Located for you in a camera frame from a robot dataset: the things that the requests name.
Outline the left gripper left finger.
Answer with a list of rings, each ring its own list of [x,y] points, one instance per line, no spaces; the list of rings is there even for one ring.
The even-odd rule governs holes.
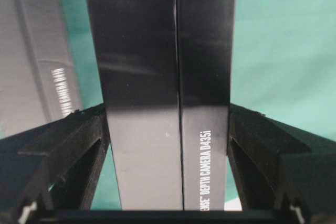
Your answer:
[[[24,210],[89,210],[110,144],[103,104],[1,140],[1,223]]]

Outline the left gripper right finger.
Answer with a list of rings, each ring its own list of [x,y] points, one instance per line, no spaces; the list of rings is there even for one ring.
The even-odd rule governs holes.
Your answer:
[[[227,153],[243,210],[335,223],[335,141],[231,104]]]

